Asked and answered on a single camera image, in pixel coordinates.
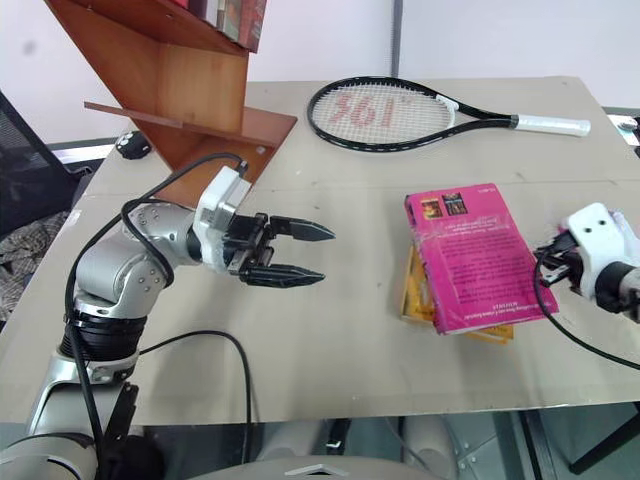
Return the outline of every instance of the computer mouse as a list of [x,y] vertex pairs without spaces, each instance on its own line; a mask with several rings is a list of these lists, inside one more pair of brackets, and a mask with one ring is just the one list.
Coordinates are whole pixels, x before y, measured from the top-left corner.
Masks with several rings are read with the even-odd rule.
[[151,151],[151,144],[142,132],[127,132],[116,141],[116,150],[127,160],[137,160]]

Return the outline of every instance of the tennis racket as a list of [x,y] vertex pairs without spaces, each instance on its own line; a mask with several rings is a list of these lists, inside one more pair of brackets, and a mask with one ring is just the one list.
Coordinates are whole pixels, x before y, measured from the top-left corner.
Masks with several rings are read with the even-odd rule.
[[[456,124],[459,113],[475,117]],[[307,107],[313,130],[352,150],[397,152],[479,128],[511,128],[584,137],[588,120],[505,115],[480,110],[407,80],[354,77],[318,91]]]

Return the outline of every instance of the white grip tape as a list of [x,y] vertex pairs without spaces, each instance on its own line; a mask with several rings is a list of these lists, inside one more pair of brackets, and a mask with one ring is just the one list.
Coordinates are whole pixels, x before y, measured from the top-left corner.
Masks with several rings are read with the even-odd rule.
[[518,115],[516,130],[585,137],[591,131],[591,122],[589,120],[572,120],[570,118]]

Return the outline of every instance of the wooden bookshelf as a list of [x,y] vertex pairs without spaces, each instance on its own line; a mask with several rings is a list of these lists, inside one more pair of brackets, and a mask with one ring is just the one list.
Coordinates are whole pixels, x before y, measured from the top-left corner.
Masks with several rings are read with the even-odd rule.
[[[122,108],[173,169],[215,152],[249,163],[255,182],[296,117],[244,106],[248,51],[170,0],[45,0]],[[162,192],[195,206],[221,168],[203,166]]]

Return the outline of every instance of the black cable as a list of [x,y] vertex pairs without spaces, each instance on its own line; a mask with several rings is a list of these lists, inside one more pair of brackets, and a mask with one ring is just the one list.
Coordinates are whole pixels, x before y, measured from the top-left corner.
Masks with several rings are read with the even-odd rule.
[[544,304],[544,301],[542,300],[542,293],[540,291],[540,275],[541,275],[540,271],[542,269],[542,265],[544,264],[544,261],[547,259],[547,257],[550,254],[551,254],[551,247],[548,247],[547,249],[543,250],[540,256],[538,257],[538,261],[536,262],[536,267],[533,270],[533,291],[536,295],[536,300],[538,301],[540,310],[542,310],[542,313],[544,313],[544,316],[547,317],[549,321],[553,324],[553,326],[556,327],[558,330],[560,330],[560,332],[564,334],[569,340],[577,343],[585,350],[588,350],[591,353],[595,353],[596,355],[599,355],[602,358],[606,358],[607,360],[610,360],[612,362],[618,363],[620,365],[624,365],[625,367],[640,370],[640,364],[634,363],[624,358],[620,358],[616,355],[612,355],[611,353],[604,352],[599,348],[594,347],[593,345],[589,345],[584,340],[579,339],[573,333],[571,333],[566,328],[564,328],[560,324],[560,322],[558,322],[558,320],[556,320],[556,318],[551,314],[547,306]]
[[242,445],[242,463],[248,463],[251,461],[251,443],[252,443],[252,435],[253,435],[253,425],[251,420],[251,371],[249,370],[249,361],[247,360],[247,354],[242,347],[242,344],[235,338],[233,335],[227,332],[223,332],[221,330],[194,330],[192,332],[183,333],[182,335],[177,335],[175,337],[171,337],[163,342],[157,343],[149,348],[145,348],[140,350],[140,355],[145,355],[147,353],[153,352],[160,347],[164,347],[170,343],[176,342],[178,340],[182,340],[183,338],[193,337],[195,335],[215,335],[218,337],[224,337],[227,340],[230,340],[231,343],[236,347],[238,353],[240,354],[240,358],[242,359],[242,368],[244,369],[244,389],[245,389],[245,408],[246,408],[246,419],[244,425],[244,441]]
[[[159,191],[161,191],[171,183],[175,182],[179,178],[183,177],[194,168],[197,168],[198,166],[204,163],[208,163],[213,160],[224,160],[224,159],[234,161],[236,163],[236,170],[241,172],[241,175],[246,171],[246,165],[247,165],[246,162],[236,154],[214,153],[211,155],[206,155],[196,160],[195,162],[181,168],[180,170],[173,172],[163,182],[159,183],[158,185],[153,187],[151,190],[141,195],[137,199],[137,201],[142,203],[143,201],[149,200],[153,195],[155,195],[156,193],[158,193]],[[76,364],[76,368],[78,370],[78,381],[80,383],[80,388],[82,390],[82,396],[84,398],[85,406],[87,407],[89,422],[91,424],[91,431],[94,436],[94,442],[96,447],[96,458],[98,462],[98,472],[100,475],[99,478],[103,480],[107,478],[107,464],[105,462],[104,452],[103,452],[104,435],[102,432],[102,425],[100,424],[100,416],[98,415],[98,410],[96,408],[95,398],[91,390],[91,383],[89,380],[89,376],[87,374],[86,367],[83,363],[84,352],[87,352],[87,346],[82,341],[82,337],[80,335],[81,327],[75,324],[76,319],[74,318],[74,310],[73,310],[73,291],[76,284],[76,272],[78,270],[78,264],[80,263],[80,259],[82,258],[82,256],[87,252],[87,250],[89,250],[96,243],[98,243],[98,241],[105,234],[107,234],[109,230],[111,230],[122,218],[123,218],[123,215],[121,211],[119,215],[116,215],[115,217],[113,217],[111,220],[107,222],[106,225],[104,225],[100,230],[98,230],[98,232],[93,237],[91,237],[91,239],[89,239],[89,241],[85,244],[82,250],[80,250],[80,253],[76,257],[75,261],[73,262],[73,265],[71,266],[69,276],[67,277],[67,284],[65,286],[65,294],[64,294],[64,312],[65,312],[64,316],[65,316],[65,321],[67,322],[69,338],[71,340],[71,346],[72,346],[71,350],[73,352],[73,359]],[[135,227],[133,227],[133,229],[130,229],[133,235],[135,235],[134,233],[135,230],[137,230]],[[162,256],[162,254],[160,254],[156,258],[159,260],[164,257]],[[171,278],[171,276],[173,275],[173,270],[169,268],[166,273],[169,274],[169,278]]]
[[102,433],[102,426],[100,425],[100,416],[98,415],[98,409],[96,408],[96,400],[93,396],[93,392],[91,391],[91,382],[89,381],[87,368],[82,359],[80,332],[78,327],[76,327],[75,325],[67,324],[66,328],[69,333],[69,339],[71,340],[73,359],[76,364],[76,369],[78,370],[80,390],[82,390],[82,397],[84,398],[84,403],[87,406],[89,424],[91,425],[91,432],[93,433],[93,442],[96,448],[96,458],[98,459],[97,478],[101,480],[107,480],[107,466],[104,462],[104,435]]

